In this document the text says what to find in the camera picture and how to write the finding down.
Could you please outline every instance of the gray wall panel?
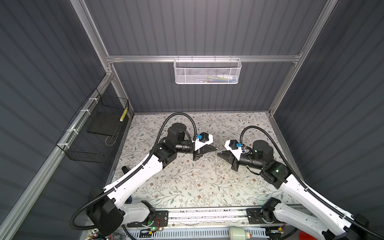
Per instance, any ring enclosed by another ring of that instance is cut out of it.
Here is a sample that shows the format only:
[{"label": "gray wall panel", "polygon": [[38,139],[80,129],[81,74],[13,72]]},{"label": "gray wall panel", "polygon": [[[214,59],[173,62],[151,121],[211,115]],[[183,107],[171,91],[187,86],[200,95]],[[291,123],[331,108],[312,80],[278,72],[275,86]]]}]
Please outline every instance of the gray wall panel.
[{"label": "gray wall panel", "polygon": [[383,56],[384,2],[339,1],[275,114],[304,180],[381,234]]},{"label": "gray wall panel", "polygon": [[238,84],[175,83],[172,63],[115,63],[135,112],[268,110],[291,63],[243,63]]},{"label": "gray wall panel", "polygon": [[86,0],[110,55],[297,54],[324,2]]},{"label": "gray wall panel", "polygon": [[[1,1],[0,62],[2,222],[105,71],[70,1]],[[14,239],[78,238],[68,215],[110,168],[65,158]]]}]

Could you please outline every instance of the white mesh basket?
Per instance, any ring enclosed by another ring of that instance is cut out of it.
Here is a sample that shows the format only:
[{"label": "white mesh basket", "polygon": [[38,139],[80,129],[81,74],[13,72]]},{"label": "white mesh basket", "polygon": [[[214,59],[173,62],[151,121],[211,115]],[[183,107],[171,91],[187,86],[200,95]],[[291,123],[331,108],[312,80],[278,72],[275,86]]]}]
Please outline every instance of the white mesh basket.
[{"label": "white mesh basket", "polygon": [[176,58],[173,67],[177,84],[236,84],[241,61],[179,61]]}]

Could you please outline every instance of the floral pattern surface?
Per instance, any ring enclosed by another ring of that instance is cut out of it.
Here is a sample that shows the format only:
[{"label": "floral pattern surface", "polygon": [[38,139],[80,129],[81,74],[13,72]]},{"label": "floral pattern surface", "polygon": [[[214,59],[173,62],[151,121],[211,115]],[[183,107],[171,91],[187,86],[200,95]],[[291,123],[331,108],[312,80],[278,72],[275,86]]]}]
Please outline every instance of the floral pattern surface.
[{"label": "floral pattern surface", "polygon": [[[148,154],[167,116],[134,116],[114,180],[123,176],[122,166],[132,168]],[[266,113],[199,113],[190,116],[196,123],[197,132],[212,134],[213,145],[220,150],[225,150],[226,140],[239,140],[241,131],[249,125],[260,126],[279,145]],[[162,137],[166,136],[167,129],[175,122],[185,124],[193,135],[190,121],[184,116],[175,116],[164,128]],[[272,146],[262,132],[249,129],[243,137],[243,143],[252,146],[255,140],[265,140]],[[274,158],[282,162],[275,150]],[[230,165],[217,157],[216,152],[208,153],[195,162],[192,161],[192,154],[178,153],[172,163],[148,179],[132,197],[134,202],[147,200],[158,209],[262,205],[270,197],[288,204],[297,203],[294,198],[268,184],[260,176],[250,173],[247,168],[240,166],[238,172],[231,170]]]}]

